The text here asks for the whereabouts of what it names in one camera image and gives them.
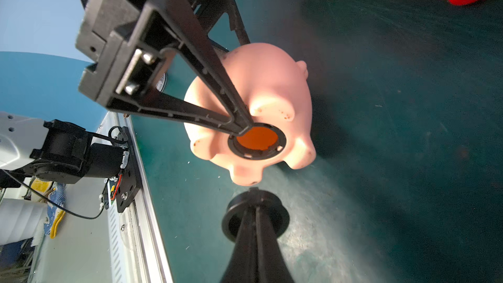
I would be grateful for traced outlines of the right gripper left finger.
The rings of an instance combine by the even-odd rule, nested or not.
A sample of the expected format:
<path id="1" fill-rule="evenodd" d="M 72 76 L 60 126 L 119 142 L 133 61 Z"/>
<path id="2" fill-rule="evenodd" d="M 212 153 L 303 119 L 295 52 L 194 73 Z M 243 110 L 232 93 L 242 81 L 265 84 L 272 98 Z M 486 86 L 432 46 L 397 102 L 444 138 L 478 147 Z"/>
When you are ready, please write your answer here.
<path id="1" fill-rule="evenodd" d="M 222 221 L 222 230 L 234 242 L 234 249 L 221 282 L 256 282 L 255 210 L 251 206 L 229 208 Z"/>

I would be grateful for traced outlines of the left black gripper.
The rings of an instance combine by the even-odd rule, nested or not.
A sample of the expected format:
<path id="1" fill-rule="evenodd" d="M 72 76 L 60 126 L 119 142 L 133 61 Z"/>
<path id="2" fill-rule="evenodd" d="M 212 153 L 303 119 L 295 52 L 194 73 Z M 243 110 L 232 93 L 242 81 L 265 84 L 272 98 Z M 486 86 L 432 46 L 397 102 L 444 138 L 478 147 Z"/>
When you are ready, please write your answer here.
<path id="1" fill-rule="evenodd" d="M 209 0 L 203 29 L 192 8 L 204 0 L 188 1 L 81 0 L 75 47 L 95 63 L 79 91 L 110 111 L 242 135 L 253 119 L 207 36 L 227 14 L 239 44 L 250 44 L 238 5 Z"/>

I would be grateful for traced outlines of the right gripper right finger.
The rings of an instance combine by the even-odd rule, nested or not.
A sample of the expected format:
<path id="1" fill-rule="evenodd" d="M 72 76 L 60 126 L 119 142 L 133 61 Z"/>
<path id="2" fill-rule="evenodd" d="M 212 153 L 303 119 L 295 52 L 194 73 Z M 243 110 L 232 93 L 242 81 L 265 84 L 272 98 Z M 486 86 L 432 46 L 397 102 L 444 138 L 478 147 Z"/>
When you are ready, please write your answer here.
<path id="1" fill-rule="evenodd" d="M 256 210 L 259 282 L 293 282 L 286 266 L 271 219 L 263 208 Z"/>

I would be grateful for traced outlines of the black round plug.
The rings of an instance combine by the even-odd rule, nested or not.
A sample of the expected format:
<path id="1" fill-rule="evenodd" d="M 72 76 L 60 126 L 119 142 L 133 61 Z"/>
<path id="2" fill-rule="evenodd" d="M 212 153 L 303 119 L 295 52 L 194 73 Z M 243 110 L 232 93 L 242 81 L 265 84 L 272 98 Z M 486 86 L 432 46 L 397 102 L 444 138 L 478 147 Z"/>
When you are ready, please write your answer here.
<path id="1" fill-rule="evenodd" d="M 280 198 L 270 191 L 251 187 L 246 192 L 235 196 L 227 205 L 221 223 L 223 234 L 231 242 L 235 242 L 245 213 L 251 212 L 252 216 L 255 217 L 257 211 L 260 211 L 269 219 L 276 238 L 286 232 L 290 222 L 290 215 Z"/>

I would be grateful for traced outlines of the tan piggy bank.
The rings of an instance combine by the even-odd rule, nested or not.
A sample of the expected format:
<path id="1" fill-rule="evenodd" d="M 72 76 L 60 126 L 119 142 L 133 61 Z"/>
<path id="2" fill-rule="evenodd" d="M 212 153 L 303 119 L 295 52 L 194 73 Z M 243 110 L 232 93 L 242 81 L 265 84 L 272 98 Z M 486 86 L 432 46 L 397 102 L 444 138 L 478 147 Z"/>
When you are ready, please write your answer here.
<path id="1" fill-rule="evenodd" d="M 268 166 L 285 162 L 298 170 L 310 165 L 316 150 L 310 137 L 313 105 L 306 62 L 267 43 L 251 43 L 221 57 L 255 127 L 245 135 L 186 123 L 192 153 L 229 171 L 233 183 L 252 186 Z"/>

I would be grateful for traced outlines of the aluminium front rail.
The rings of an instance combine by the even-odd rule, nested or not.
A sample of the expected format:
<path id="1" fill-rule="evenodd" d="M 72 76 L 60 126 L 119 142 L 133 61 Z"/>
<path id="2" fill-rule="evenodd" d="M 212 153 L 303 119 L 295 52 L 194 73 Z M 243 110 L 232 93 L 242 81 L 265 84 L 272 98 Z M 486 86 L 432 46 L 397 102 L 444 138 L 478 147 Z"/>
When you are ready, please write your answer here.
<path id="1" fill-rule="evenodd" d="M 112 282 L 172 282 L 168 258 L 155 216 L 144 164 L 131 118 L 109 112 L 98 132 L 106 135 L 113 126 L 126 128 L 132 140 L 131 174 L 139 181 L 134 197 L 110 202 L 107 211 Z"/>

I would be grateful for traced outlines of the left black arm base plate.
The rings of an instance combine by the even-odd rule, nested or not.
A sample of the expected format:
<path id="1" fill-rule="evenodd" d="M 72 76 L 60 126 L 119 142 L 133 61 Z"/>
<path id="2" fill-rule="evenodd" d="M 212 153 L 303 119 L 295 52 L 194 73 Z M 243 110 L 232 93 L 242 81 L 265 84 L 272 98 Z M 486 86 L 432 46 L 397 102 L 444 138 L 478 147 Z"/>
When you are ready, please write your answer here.
<path id="1" fill-rule="evenodd" d="M 118 213 L 123 213 L 142 189 L 138 155 L 128 127 L 113 126 L 108 133 L 111 139 L 121 141 L 113 146 L 124 150 L 118 174 L 106 180 L 102 193 L 103 207 L 108 210 L 114 204 Z"/>

